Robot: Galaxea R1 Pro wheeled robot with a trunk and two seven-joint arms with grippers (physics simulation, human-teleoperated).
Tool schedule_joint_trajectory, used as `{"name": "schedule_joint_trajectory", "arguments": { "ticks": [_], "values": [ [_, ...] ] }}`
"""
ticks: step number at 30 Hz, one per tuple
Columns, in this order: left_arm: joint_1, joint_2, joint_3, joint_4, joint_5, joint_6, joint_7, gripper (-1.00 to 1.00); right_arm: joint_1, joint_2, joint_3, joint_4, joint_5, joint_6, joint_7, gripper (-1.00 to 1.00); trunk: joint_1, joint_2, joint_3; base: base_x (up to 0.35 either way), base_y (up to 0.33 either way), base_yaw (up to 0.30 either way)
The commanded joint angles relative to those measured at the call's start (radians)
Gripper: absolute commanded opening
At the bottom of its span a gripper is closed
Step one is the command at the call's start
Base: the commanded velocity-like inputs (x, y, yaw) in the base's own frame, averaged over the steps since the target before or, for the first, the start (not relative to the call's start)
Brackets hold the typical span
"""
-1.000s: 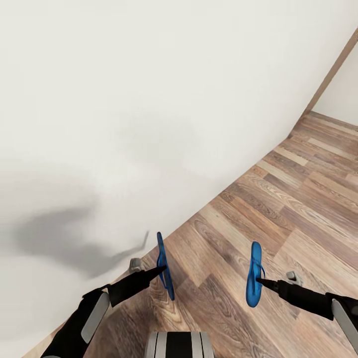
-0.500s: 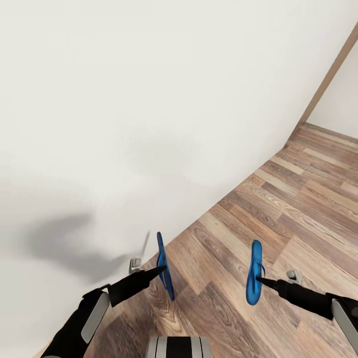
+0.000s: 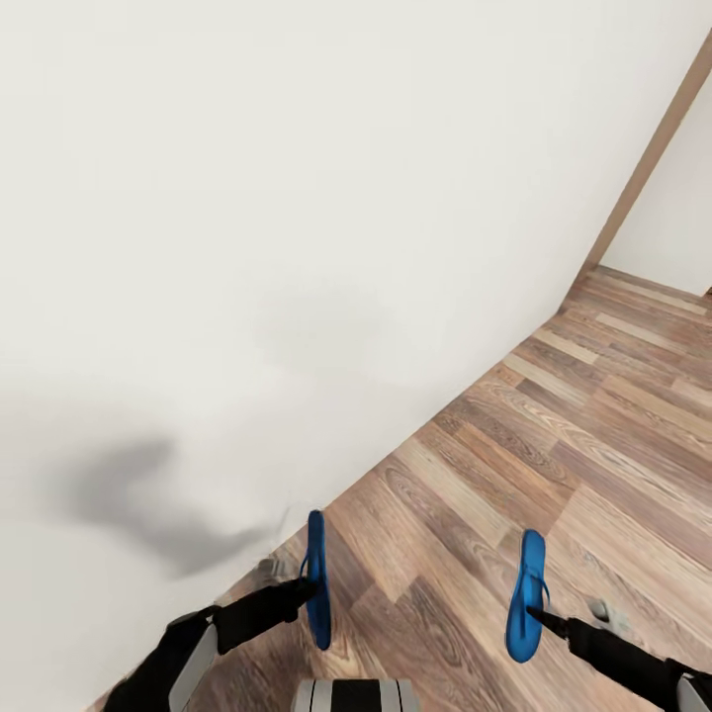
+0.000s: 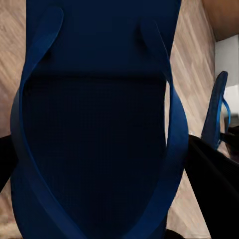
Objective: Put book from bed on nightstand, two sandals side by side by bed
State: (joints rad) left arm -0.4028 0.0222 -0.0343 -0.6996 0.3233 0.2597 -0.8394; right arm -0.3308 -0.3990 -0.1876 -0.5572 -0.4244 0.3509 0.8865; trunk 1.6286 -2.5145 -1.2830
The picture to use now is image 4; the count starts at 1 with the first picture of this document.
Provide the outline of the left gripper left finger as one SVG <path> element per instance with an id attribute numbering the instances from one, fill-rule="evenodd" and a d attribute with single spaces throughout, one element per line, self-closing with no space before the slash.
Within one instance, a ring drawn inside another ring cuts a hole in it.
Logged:
<path id="1" fill-rule="evenodd" d="M 11 135 L 0 138 L 0 192 L 19 163 Z"/>

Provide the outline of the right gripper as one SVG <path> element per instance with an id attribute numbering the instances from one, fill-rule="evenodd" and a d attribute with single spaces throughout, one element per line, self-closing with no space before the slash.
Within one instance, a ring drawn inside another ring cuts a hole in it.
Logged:
<path id="1" fill-rule="evenodd" d="M 220 133 L 220 140 L 223 138 L 223 142 L 234 147 L 233 155 L 239 156 L 239 127 L 229 127 L 227 129 L 227 134 Z"/>

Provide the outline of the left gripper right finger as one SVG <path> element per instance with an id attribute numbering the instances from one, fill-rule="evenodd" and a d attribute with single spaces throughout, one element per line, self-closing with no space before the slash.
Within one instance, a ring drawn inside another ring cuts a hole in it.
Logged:
<path id="1" fill-rule="evenodd" d="M 212 239 L 239 239 L 239 164 L 189 135 L 184 168 Z"/>

